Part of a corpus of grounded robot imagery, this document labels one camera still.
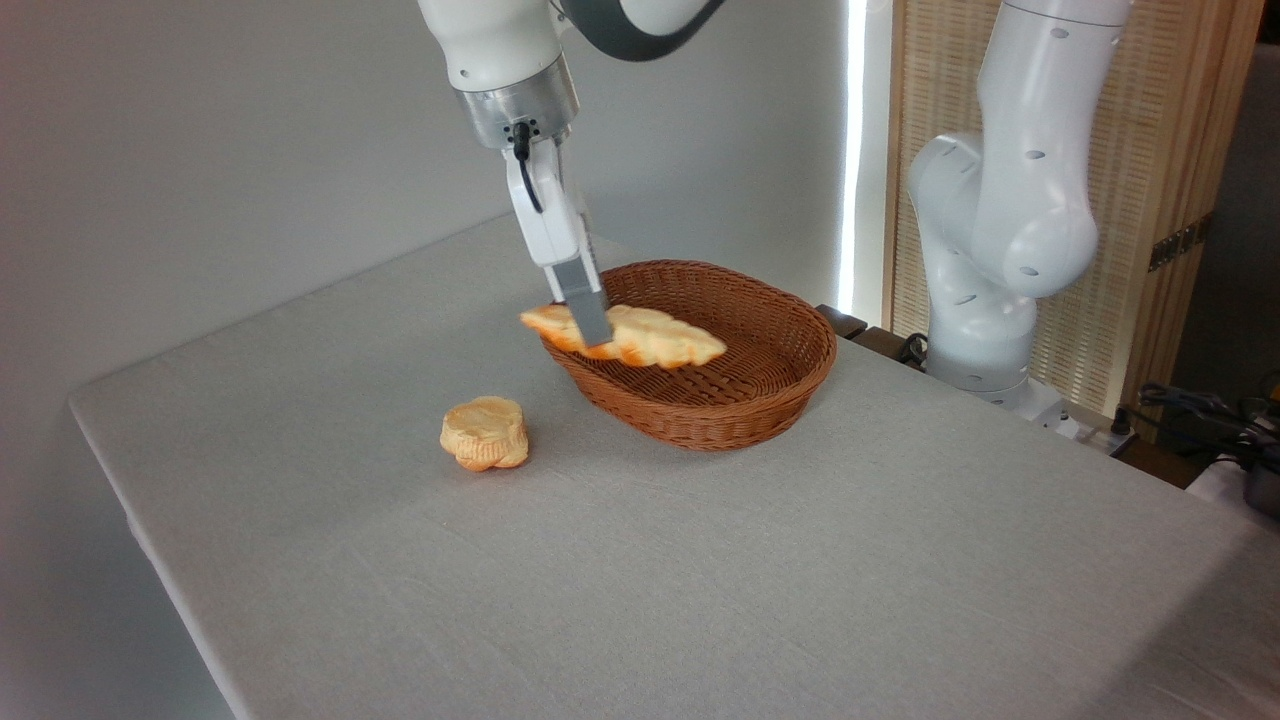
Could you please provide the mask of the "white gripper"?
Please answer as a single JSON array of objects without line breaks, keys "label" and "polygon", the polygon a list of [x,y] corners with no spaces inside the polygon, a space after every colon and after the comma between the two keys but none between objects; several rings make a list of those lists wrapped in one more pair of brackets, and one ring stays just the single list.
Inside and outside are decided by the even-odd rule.
[{"label": "white gripper", "polygon": [[538,135],[511,135],[504,150],[511,201],[532,261],[547,268],[554,300],[563,304],[582,343],[596,347],[613,340],[608,297],[594,258],[579,193],[573,188],[558,141]]}]

